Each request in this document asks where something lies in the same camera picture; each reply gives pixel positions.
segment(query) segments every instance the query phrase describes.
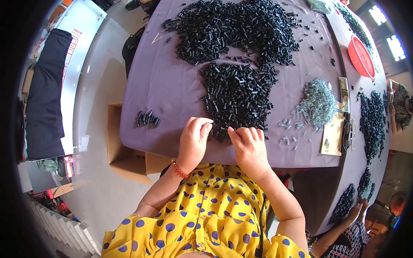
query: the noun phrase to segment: camouflage shirt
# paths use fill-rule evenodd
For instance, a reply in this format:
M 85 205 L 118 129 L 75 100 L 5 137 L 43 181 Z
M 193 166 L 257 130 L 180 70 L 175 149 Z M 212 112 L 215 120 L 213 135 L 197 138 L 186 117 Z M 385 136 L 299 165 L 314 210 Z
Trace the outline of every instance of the camouflage shirt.
M 406 88 L 399 84 L 399 89 L 394 93 L 393 106 L 396 110 L 394 118 L 396 123 L 400 124 L 401 128 L 404 130 L 410 125 L 412 116 L 406 110 L 406 99 L 410 98 L 409 93 Z

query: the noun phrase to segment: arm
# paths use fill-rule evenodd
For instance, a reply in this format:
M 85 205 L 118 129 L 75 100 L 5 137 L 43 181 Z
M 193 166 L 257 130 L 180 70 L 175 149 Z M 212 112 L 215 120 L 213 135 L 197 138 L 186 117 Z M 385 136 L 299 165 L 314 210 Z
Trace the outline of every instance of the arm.
M 314 257 L 321 257 L 327 249 L 334 244 L 337 238 L 356 221 L 363 204 L 358 203 L 349 212 L 349 216 L 337 227 L 333 228 L 327 234 L 320 238 L 311 248 Z
M 179 156 L 176 165 L 188 175 L 201 162 L 207 148 L 207 137 L 212 129 L 211 119 L 191 117 L 187 122 L 179 143 Z M 170 166 L 145 194 L 135 213 L 140 217 L 154 217 L 170 201 L 182 177 Z
M 277 233 L 308 250 L 303 211 L 294 196 L 271 170 L 267 160 L 264 132 L 255 128 L 228 128 L 235 147 L 235 161 L 266 194 L 280 223 Z

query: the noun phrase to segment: woman's right hand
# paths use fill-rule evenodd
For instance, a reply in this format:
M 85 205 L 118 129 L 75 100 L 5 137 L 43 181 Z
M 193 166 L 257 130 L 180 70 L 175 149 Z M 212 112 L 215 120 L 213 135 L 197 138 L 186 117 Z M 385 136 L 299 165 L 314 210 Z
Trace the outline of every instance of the woman's right hand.
M 242 171 L 253 181 L 272 172 L 267 159 L 264 132 L 254 127 L 228 127 L 228 135 L 235 147 L 235 161 Z

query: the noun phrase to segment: hand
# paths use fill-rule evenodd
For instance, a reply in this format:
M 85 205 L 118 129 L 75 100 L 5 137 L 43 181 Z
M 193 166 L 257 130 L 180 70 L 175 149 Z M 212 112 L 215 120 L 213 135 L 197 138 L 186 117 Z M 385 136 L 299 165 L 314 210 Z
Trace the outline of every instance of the hand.
M 357 203 L 353 208 L 350 209 L 349 215 L 347 216 L 347 222 L 349 223 L 349 225 L 353 224 L 353 222 L 356 221 L 362 207 L 363 204 Z
M 242 171 L 253 181 L 272 172 L 267 159 L 264 132 L 254 127 L 228 127 L 228 135 L 235 147 L 235 161 Z
M 389 104 L 389 112 L 391 115 L 396 113 L 396 109 L 394 108 L 393 104 Z
M 208 118 L 191 117 L 185 125 L 179 143 L 176 164 L 189 174 L 201 162 L 207 148 L 207 137 L 214 121 Z

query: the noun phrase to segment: floor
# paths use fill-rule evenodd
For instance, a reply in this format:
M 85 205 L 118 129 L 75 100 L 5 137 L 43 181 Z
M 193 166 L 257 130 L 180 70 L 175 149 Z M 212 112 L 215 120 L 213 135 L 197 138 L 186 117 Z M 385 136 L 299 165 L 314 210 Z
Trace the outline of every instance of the floor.
M 110 103 L 122 102 L 126 86 L 125 64 L 121 55 L 130 34 L 142 27 L 146 14 L 139 7 L 125 10 L 120 1 L 108 11 L 86 57 L 76 92 L 74 142 L 78 143 L 78 173 L 74 190 L 63 196 L 68 208 L 82 222 L 96 243 L 105 231 L 115 230 L 122 219 L 138 206 L 149 186 L 125 179 L 108 165 L 106 115 Z M 159 174 L 152 174 L 155 182 Z M 275 234 L 276 225 L 269 230 Z

